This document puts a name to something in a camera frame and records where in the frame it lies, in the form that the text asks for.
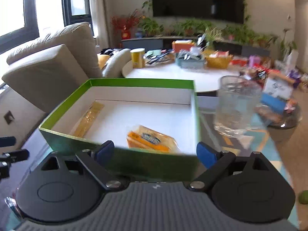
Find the red vase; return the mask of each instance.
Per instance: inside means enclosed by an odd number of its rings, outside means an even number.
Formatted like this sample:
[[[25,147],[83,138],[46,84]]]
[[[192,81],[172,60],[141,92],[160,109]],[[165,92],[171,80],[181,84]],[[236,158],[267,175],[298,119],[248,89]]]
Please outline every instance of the red vase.
[[[130,39],[131,38],[131,31],[129,29],[122,29],[121,30],[122,40]]]

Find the round white table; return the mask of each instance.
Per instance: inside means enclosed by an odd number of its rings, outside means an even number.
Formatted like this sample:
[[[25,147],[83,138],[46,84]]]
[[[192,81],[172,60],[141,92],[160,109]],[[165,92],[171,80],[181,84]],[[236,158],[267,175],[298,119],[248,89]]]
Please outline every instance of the round white table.
[[[133,69],[132,61],[122,68],[125,78],[152,78],[194,80],[197,93],[213,92],[219,89],[219,79],[225,75],[239,75],[238,71],[226,69],[191,70],[181,69],[177,64],[156,64],[142,69]]]

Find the wooden floor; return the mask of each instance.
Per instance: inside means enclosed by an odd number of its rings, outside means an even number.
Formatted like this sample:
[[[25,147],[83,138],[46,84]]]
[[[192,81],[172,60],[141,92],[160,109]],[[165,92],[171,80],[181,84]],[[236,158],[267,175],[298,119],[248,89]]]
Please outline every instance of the wooden floor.
[[[277,132],[269,129],[275,141],[282,162],[289,171],[296,197],[303,190],[308,190],[308,93],[299,90],[293,93],[302,109],[303,119],[294,130]],[[301,230],[308,230],[308,205],[298,203],[298,219]]]

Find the drinking glass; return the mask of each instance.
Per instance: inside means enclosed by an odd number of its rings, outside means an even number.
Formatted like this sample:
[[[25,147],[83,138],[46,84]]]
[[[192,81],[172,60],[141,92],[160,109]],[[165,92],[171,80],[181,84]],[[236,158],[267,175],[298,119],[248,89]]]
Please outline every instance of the drinking glass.
[[[223,76],[218,91],[214,128],[228,137],[238,137],[249,127],[261,87],[239,76]]]

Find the beige armchair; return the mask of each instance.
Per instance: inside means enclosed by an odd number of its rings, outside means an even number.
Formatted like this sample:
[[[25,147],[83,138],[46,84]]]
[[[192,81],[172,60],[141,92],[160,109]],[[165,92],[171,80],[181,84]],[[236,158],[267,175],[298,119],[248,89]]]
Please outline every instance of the beige armchair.
[[[102,71],[89,24],[77,23],[13,48],[2,80],[49,113],[87,79],[120,77],[129,60],[124,49]]]

